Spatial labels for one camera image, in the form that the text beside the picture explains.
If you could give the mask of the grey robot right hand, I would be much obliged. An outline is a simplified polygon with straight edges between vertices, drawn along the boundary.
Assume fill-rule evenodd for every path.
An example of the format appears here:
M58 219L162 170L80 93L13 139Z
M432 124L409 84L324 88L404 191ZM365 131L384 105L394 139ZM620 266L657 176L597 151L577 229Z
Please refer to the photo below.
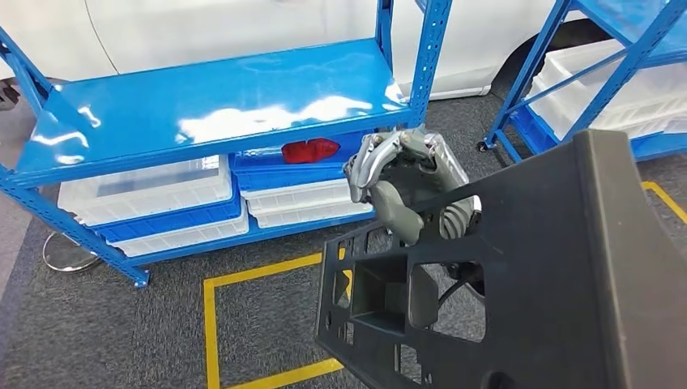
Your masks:
M378 219L408 245L428 221L412 209L469 183L443 137L423 127L364 135L343 166L354 203L373 206Z

